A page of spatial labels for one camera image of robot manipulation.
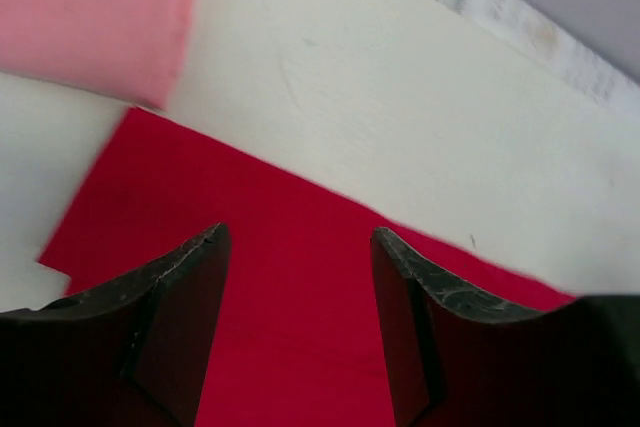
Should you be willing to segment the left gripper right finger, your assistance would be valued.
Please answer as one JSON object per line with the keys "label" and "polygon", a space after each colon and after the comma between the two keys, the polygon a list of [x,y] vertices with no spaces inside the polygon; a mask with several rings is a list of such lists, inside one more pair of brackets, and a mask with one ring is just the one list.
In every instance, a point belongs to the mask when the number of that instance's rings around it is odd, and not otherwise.
{"label": "left gripper right finger", "polygon": [[387,228],[372,277],[399,426],[635,426],[639,300],[542,312],[426,259]]}

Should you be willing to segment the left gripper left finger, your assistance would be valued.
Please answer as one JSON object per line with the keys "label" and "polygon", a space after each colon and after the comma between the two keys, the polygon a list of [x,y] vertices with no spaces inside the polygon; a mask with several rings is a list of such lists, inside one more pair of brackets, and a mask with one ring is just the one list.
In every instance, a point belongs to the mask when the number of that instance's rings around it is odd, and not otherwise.
{"label": "left gripper left finger", "polygon": [[38,309],[1,316],[5,426],[192,426],[230,262],[215,225]]}

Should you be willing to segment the red t shirt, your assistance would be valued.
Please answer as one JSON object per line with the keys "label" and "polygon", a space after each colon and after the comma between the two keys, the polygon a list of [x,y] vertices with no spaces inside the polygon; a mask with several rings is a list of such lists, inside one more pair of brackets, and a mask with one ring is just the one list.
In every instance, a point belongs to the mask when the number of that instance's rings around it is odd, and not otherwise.
{"label": "red t shirt", "polygon": [[231,260],[198,424],[392,425],[370,256],[389,220],[361,204],[131,109],[40,259],[76,293],[217,223]]}

